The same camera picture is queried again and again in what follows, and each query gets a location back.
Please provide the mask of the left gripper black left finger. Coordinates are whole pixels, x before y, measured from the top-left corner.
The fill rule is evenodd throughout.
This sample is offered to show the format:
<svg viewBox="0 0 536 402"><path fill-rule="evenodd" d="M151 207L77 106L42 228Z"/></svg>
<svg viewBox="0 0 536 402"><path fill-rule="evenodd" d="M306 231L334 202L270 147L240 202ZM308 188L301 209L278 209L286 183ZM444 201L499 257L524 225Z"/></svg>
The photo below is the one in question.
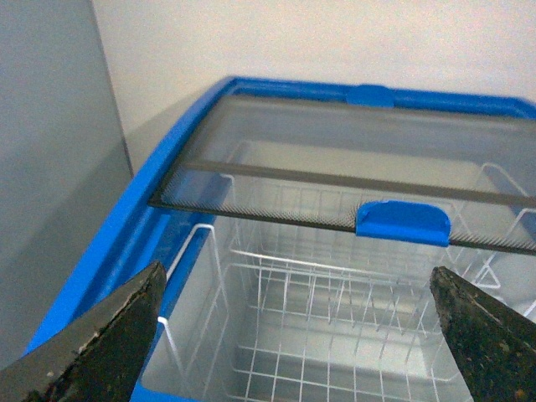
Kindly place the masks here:
<svg viewBox="0 0 536 402"><path fill-rule="evenodd" d="M157 330L167 284L153 262L1 372L3 401L128 401Z"/></svg>

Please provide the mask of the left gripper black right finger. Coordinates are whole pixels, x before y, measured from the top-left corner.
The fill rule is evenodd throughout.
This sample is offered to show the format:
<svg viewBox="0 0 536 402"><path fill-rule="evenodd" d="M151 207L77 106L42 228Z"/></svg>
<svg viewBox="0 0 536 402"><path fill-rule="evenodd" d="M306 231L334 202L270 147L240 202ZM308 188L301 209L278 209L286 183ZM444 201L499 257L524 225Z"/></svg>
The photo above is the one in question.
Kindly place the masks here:
<svg viewBox="0 0 536 402"><path fill-rule="evenodd" d="M535 323L444 266L430 275L441 331L475 401L535 400Z"/></svg>

